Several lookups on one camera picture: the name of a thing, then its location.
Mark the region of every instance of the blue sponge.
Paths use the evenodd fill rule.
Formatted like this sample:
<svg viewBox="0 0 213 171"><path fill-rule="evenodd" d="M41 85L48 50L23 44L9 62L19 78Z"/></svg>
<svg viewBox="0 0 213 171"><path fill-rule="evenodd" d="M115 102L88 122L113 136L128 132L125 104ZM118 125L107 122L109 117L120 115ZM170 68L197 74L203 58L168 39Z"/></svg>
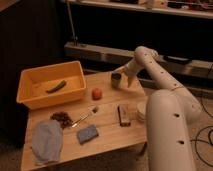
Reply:
<svg viewBox="0 0 213 171"><path fill-rule="evenodd" d="M90 125L77 132L77 138L80 144L84 144L85 142L97 137L98 135L99 134L95 125Z"/></svg>

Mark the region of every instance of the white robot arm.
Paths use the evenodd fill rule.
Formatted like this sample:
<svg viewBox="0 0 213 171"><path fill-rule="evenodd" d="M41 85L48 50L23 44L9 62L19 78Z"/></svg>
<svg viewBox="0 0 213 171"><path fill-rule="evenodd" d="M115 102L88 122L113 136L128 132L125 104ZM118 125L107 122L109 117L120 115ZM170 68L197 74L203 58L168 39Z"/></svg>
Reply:
<svg viewBox="0 0 213 171"><path fill-rule="evenodd" d="M155 59L158 53L137 47L135 57L116 71L128 76L128 85L146 69L160 89L146 106L147 143L151 171L196 170L187 124L197 120L202 108L198 100Z"/></svg>

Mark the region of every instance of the wooden table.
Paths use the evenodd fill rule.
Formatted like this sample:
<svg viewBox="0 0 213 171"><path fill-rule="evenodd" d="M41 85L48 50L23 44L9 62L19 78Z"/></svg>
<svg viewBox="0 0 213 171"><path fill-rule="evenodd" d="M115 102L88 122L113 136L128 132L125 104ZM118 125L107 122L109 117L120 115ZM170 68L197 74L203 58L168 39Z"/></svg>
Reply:
<svg viewBox="0 0 213 171"><path fill-rule="evenodd" d="M53 164L146 142L145 123L137 120L136 110L137 103L139 101L146 102L147 99L143 88L137 79L135 79L130 88L127 88L126 77L122 75L120 88L113 89L111 87L110 76L110 72L86 75L87 90L83 99L30 111L21 170L33 170L50 165L35 165L31 141L36 124L40 121L48 120L54 112L68 112L72 120L75 121L80 116L88 113L95 105L99 107L95 115L87 118L74 128L66 128L63 130L63 148L60 161ZM103 98L96 101L91 98L91 90L95 87L99 87L103 90ZM126 103L130 105L131 126L121 127L119 125L117 106ZM80 145L76 138L76 132L90 124L96 126L99 136Z"/></svg>

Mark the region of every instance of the plastic bin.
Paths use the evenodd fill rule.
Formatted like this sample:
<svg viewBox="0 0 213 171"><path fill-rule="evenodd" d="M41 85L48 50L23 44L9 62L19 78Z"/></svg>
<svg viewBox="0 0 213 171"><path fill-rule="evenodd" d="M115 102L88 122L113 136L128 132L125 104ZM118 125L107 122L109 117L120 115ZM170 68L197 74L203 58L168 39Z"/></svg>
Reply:
<svg viewBox="0 0 213 171"><path fill-rule="evenodd" d="M66 85L47 93L61 81ZM84 97L86 82L79 61L48 65L21 72L16 101L30 109L48 107Z"/></svg>

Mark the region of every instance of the towel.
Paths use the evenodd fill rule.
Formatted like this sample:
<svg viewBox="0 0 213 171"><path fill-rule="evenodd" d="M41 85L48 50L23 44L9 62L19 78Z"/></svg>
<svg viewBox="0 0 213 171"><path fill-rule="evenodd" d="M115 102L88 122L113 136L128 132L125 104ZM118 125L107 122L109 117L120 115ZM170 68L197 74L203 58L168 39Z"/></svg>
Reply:
<svg viewBox="0 0 213 171"><path fill-rule="evenodd" d="M37 165L59 161L62 135L62 128L56 120L42 121L36 125L32 150Z"/></svg>

